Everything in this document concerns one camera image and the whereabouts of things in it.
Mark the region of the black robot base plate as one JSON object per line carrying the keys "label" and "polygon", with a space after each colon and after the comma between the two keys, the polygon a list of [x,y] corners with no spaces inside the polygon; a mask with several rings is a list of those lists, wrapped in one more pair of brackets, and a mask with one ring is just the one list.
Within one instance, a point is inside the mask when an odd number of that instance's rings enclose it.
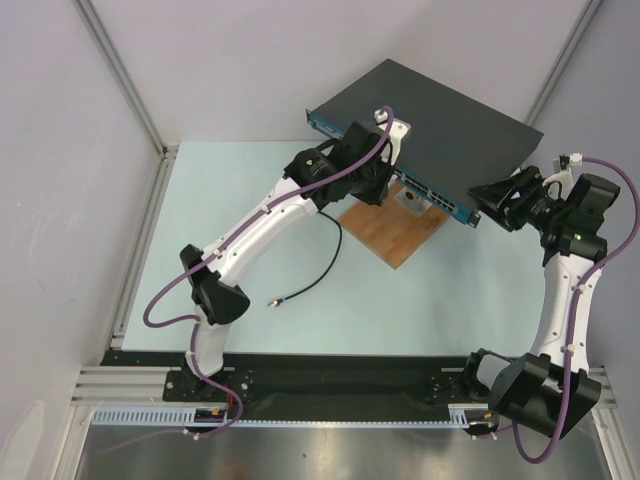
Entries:
{"label": "black robot base plate", "polygon": [[244,421],[442,421],[453,403],[484,403],[488,387],[461,356],[227,353],[212,380],[191,372],[181,353],[108,351],[108,367],[167,367],[170,403],[227,403]]}

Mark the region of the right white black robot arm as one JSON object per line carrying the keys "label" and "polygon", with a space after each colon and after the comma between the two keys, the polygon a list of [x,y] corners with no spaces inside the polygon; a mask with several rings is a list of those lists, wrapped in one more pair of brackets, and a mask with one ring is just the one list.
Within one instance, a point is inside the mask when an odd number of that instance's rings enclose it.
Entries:
{"label": "right white black robot arm", "polygon": [[508,359],[486,349],[471,354],[460,377],[463,395],[485,402],[512,422],[549,438],[563,437],[600,398],[588,376],[586,330],[599,262],[608,247],[598,231],[620,188],[592,174],[574,184],[552,182],[535,167],[470,195],[481,211],[507,231],[532,226],[544,250],[545,292],[529,352]]}

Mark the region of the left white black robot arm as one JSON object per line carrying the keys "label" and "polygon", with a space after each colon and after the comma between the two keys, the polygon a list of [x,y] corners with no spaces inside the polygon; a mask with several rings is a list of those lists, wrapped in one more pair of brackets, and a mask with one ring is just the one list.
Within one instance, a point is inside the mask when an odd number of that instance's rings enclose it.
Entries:
{"label": "left white black robot arm", "polygon": [[195,398],[208,400],[219,391],[230,325],[250,306],[241,276],[288,228],[327,205],[347,196],[381,205],[410,130],[399,120],[352,123],[341,138],[297,153],[264,200],[225,236],[181,251],[200,323],[185,355],[190,371],[184,385]]}

